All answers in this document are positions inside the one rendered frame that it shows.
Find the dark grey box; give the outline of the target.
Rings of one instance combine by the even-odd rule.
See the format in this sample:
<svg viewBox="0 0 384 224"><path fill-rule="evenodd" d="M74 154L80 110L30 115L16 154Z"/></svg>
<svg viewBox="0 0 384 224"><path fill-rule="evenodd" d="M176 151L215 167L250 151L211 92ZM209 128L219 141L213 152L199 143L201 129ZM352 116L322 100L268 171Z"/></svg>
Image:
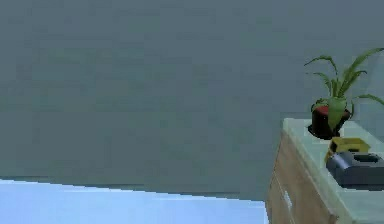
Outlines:
<svg viewBox="0 0 384 224"><path fill-rule="evenodd" d="M374 153L340 152L329 157L326 168L339 186L384 190L384 159Z"/></svg>

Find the wooden chest with pale top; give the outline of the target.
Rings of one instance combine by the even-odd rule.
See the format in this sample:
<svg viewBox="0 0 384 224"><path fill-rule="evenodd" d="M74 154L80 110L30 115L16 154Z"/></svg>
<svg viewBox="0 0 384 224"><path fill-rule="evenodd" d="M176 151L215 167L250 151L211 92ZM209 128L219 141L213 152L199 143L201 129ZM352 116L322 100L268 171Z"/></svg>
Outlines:
<svg viewBox="0 0 384 224"><path fill-rule="evenodd" d="M325 165L330 142L285 118L266 199L268 224L384 224L384 191L345 189Z"/></svg>

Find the yellow box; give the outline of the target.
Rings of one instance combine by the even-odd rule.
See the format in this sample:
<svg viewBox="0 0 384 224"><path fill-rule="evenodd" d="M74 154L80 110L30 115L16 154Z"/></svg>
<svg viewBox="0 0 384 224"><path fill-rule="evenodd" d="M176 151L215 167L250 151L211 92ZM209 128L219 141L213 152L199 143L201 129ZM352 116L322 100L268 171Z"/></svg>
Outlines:
<svg viewBox="0 0 384 224"><path fill-rule="evenodd" d="M329 143L324 162L331 158L349 159L354 153L368 153L370 145L361 138L333 137Z"/></svg>

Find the green plant in black pot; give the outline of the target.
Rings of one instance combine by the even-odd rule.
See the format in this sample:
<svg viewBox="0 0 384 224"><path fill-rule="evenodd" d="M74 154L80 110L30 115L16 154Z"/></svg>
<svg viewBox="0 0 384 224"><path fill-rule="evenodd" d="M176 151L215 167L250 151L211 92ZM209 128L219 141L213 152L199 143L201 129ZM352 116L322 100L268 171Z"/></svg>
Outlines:
<svg viewBox="0 0 384 224"><path fill-rule="evenodd" d="M361 94L351 99L346 97L347 91L357 81L358 77L367 73L366 70L359 70L358 67L370 56L382 51L384 51L384 47L364 51L355 58L350 66L343 70L342 76L338 75L336 63L329 55L320 55L305 63L305 66L307 66L316 61L327 61L335 72L334 78L329 78L322 72L314 72L314 75L318 75L323 80L329 96L319 98L311 105L311 124L307 129L313 136L323 140L339 137L341 127L354 115L355 99L370 99L384 106L384 99L372 94Z"/></svg>

